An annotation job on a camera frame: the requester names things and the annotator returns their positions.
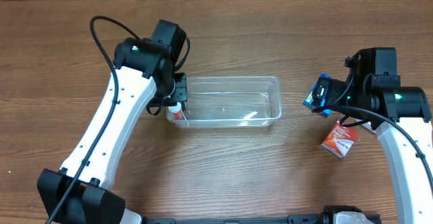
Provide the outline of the orange bottle white cap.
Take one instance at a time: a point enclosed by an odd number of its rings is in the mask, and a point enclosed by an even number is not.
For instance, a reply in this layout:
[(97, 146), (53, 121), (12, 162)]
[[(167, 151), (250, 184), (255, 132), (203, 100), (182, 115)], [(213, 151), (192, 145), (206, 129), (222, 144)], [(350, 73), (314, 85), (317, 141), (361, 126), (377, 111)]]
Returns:
[(169, 106), (168, 111), (173, 115), (175, 120), (185, 120), (181, 102), (178, 102), (175, 106)]

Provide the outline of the clear plastic container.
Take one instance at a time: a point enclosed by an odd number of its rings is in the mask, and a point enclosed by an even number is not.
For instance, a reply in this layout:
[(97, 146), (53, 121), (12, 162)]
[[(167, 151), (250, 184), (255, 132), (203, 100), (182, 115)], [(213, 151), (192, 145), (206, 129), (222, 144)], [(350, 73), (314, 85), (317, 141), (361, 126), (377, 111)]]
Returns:
[(267, 127), (281, 118), (281, 88), (275, 76), (206, 76), (187, 79), (184, 119), (179, 128)]

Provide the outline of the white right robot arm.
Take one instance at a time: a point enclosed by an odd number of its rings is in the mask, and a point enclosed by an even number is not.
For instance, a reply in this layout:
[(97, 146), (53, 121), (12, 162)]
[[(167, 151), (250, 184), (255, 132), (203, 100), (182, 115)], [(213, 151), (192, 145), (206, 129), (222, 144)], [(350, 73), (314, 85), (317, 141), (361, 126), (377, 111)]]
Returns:
[(425, 92), (401, 86), (393, 47), (361, 49), (344, 65), (345, 81), (318, 78), (312, 111), (369, 124), (387, 159), (399, 223), (431, 223), (432, 113)]

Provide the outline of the blue small box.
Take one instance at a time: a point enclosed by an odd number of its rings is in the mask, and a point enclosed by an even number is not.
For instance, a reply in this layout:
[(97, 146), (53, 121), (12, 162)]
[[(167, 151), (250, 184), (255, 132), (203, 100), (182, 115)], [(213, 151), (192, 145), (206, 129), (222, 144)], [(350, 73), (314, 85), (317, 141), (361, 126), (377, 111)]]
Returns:
[[(307, 96), (305, 97), (305, 99), (302, 103), (303, 105), (309, 107), (310, 109), (316, 108), (316, 106), (313, 104), (313, 94), (317, 88), (318, 82), (319, 81), (316, 81), (316, 83), (313, 85), (312, 89), (307, 94)], [(332, 113), (331, 110), (326, 109), (324, 111), (321, 111), (319, 114), (324, 116), (324, 117), (328, 117), (331, 113)]]

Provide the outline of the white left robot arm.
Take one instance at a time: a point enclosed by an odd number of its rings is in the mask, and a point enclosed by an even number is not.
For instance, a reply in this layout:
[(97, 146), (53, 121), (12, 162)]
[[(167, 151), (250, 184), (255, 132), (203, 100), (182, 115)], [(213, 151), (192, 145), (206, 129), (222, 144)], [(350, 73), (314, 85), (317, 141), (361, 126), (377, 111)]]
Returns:
[(143, 111), (157, 116), (164, 107), (186, 108), (186, 75), (180, 71), (187, 58), (181, 51), (190, 48), (186, 32), (159, 20), (151, 37), (131, 32), (110, 58), (95, 31), (98, 20), (91, 19), (90, 31), (110, 80), (78, 145), (58, 171), (44, 169), (38, 178), (48, 223), (147, 223), (111, 191), (120, 158)]

